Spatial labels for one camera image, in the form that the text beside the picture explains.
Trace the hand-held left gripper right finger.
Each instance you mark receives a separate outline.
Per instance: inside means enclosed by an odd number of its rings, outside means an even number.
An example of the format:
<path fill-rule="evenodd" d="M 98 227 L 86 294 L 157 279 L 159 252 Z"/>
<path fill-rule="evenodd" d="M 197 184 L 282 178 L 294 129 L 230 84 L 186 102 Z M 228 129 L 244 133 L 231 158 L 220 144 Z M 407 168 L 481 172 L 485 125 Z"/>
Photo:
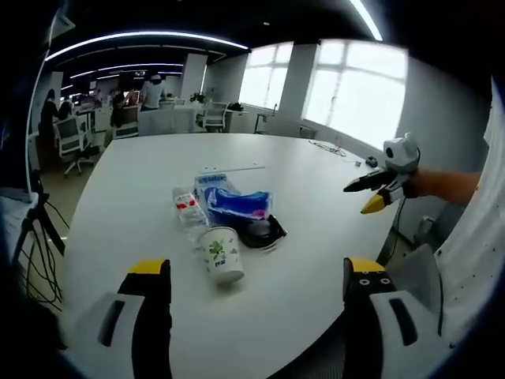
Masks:
<path fill-rule="evenodd" d="M 433 257 L 385 268 L 343 262 L 345 378 L 429 378 L 447 353 L 441 337 L 443 292 Z"/>

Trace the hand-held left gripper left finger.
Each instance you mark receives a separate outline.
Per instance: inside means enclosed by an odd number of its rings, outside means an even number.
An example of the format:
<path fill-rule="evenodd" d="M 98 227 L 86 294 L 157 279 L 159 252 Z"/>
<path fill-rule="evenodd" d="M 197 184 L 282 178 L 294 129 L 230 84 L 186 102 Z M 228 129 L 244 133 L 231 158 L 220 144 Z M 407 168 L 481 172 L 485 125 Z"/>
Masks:
<path fill-rule="evenodd" d="M 134 265 L 78 319 L 73 364 L 86 378 L 171 378 L 168 260 Z"/>

